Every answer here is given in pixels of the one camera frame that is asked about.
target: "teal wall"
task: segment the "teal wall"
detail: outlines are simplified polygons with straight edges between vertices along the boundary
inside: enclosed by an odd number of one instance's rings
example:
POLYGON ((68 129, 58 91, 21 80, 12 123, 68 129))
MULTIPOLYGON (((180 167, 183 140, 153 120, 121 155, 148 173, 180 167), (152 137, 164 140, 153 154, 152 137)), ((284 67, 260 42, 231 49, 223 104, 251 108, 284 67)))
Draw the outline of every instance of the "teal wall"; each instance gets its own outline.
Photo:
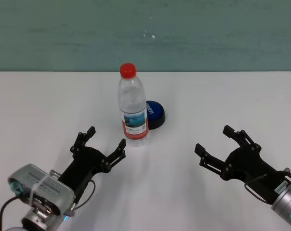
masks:
POLYGON ((0 70, 291 70, 291 0, 0 0, 0 70))

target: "clear plastic bottle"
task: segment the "clear plastic bottle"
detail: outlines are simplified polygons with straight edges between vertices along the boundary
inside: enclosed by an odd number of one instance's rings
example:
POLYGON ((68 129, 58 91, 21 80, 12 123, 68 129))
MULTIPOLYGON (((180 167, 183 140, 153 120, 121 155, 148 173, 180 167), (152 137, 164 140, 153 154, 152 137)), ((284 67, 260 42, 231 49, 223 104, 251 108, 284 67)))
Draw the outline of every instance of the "clear plastic bottle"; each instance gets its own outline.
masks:
POLYGON ((136 76, 136 69, 133 64, 123 64, 120 73, 118 104, 124 134, 128 144, 140 146, 146 143, 149 131, 146 94, 140 79, 136 76))

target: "white table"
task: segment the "white table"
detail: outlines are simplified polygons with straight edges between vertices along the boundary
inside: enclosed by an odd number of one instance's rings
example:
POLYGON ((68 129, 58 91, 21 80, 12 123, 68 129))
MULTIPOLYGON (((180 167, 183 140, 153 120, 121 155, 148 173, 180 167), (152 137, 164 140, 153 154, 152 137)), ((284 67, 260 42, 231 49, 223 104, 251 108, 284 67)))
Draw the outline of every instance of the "white table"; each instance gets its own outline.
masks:
MULTIPOLYGON (((225 160, 237 144, 224 125, 245 129, 275 169, 291 168, 291 72, 139 73, 147 99, 160 102, 165 124, 109 174, 64 231, 291 231, 241 181, 223 181, 199 166, 197 142, 225 160)), ((118 73, 0 73, 0 207, 13 193, 7 177, 25 164, 63 172, 69 148, 91 125, 88 142, 110 154, 122 138, 118 73)), ((81 201, 88 197, 91 186, 81 201)), ((29 207, 4 213, 20 226, 29 207)))

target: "blue plastic lid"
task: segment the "blue plastic lid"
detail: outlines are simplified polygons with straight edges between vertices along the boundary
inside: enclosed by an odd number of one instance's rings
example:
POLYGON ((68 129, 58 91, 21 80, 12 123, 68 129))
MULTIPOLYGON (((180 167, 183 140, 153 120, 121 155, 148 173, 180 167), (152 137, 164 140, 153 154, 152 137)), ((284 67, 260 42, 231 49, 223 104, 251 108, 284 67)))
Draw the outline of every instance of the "blue plastic lid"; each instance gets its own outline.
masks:
POLYGON ((162 105, 156 101, 146 101, 146 110, 149 130, 162 126, 166 119, 162 105))

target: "metal cylinder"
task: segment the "metal cylinder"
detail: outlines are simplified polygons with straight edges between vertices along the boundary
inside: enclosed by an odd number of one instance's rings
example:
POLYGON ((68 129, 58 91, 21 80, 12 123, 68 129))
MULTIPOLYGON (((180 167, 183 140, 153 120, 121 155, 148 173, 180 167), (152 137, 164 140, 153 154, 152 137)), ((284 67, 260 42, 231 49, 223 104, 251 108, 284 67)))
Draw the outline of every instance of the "metal cylinder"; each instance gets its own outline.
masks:
POLYGON ((271 208, 291 225, 291 185, 279 195, 271 208))

